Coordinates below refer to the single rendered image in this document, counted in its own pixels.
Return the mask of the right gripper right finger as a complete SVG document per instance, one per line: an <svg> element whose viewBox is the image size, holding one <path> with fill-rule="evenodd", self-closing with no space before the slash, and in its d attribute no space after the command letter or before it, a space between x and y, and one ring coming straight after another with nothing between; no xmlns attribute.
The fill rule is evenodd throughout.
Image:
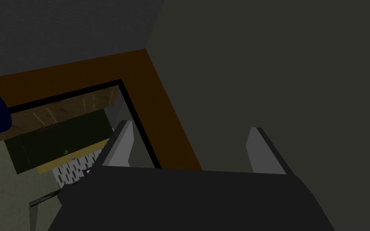
<svg viewBox="0 0 370 231"><path fill-rule="evenodd" d="M293 171L263 128L252 127L250 129L246 150L254 173L293 175Z"/></svg>

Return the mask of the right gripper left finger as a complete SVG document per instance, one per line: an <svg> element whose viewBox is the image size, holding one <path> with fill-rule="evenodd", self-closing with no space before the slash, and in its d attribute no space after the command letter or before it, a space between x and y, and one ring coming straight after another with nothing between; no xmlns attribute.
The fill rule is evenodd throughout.
<svg viewBox="0 0 370 231"><path fill-rule="evenodd" d="M101 164L103 166L129 167L128 160L133 144L134 132L132 121L120 121L101 151Z"/></svg>

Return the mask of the dark green flat board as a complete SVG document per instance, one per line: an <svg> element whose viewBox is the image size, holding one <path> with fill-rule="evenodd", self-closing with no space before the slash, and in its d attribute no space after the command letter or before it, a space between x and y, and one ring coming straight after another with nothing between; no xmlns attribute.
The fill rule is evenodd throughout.
<svg viewBox="0 0 370 231"><path fill-rule="evenodd" d="M113 133L104 110L4 141L17 174L108 139Z"/></svg>

